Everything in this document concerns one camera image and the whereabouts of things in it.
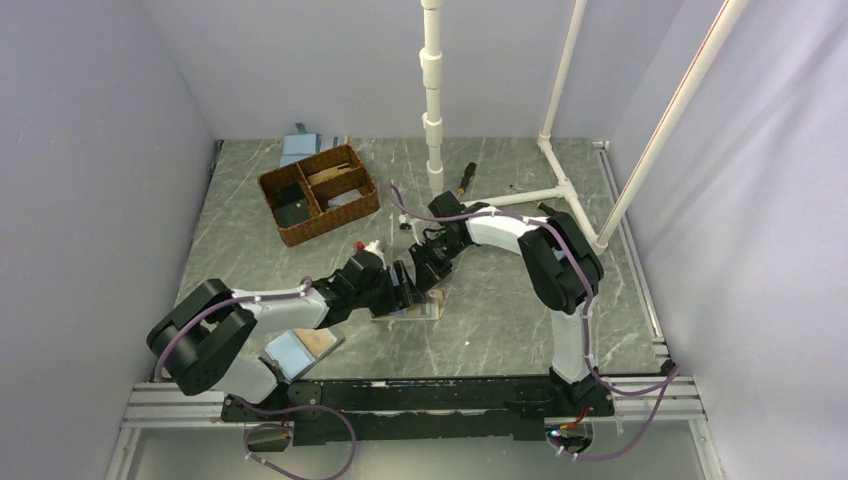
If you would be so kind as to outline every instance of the wicker basket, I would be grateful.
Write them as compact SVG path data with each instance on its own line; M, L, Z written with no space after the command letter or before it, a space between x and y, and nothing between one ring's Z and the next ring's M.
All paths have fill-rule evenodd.
M350 164L351 170L327 181L309 185L306 178L336 165ZM380 208L377 198L377 186L374 180L350 145L340 145L317 155L286 165L285 167L264 173L259 177L259 187L265 196L265 203L274 214L276 192L292 184L299 184L309 203L309 213L312 218L291 227L282 227L277 223L277 230L283 243L293 247L310 238L350 223ZM358 190L362 198L330 210L327 202L350 190Z

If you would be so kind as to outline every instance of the gray marble surface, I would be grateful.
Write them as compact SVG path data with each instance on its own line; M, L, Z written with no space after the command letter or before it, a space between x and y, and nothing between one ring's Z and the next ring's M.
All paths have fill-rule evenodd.
M209 187L179 293L218 277L230 287L270 290L319 278L341 267L356 240L375 237L387 245L387 261L408 259L412 236L398 229L397 212L385 187L394 182L412 209L426 212L430 200L423 139L351 142L380 189L376 213L301 245L286 247L266 207L257 178L278 165L280 143L227 141ZM599 225L612 207L597 152L588 140L555 140L554 151L573 180L584 208ZM533 139L446 139L445 184L458 184L469 161L477 177L466 199L479 199L554 185L550 167ZM549 202L567 210L564 200ZM506 207L539 215L532 204ZM606 277L594 307L593 340L604 373L654 373L651 332L625 246L615 235L601 260ZM454 262L440 287L445 313L439 321L372 322L357 311L335 328L346 342L308 378L466 376L545 373L553 354L550 314L536 298L524 263L509 252L471 248Z

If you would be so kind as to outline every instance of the white wall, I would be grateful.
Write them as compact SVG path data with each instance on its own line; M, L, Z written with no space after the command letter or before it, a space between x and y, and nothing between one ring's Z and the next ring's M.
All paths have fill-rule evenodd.
M619 182L703 20L675 21L613 135ZM629 212L730 479L848 473L846 79L845 2L751 2Z
M609 138L682 0L592 0L555 136ZM417 0L145 0L219 138L424 135ZM535 136L573 2L448 0L445 136Z
M2 2L0 477L105 474L212 147L139 2Z

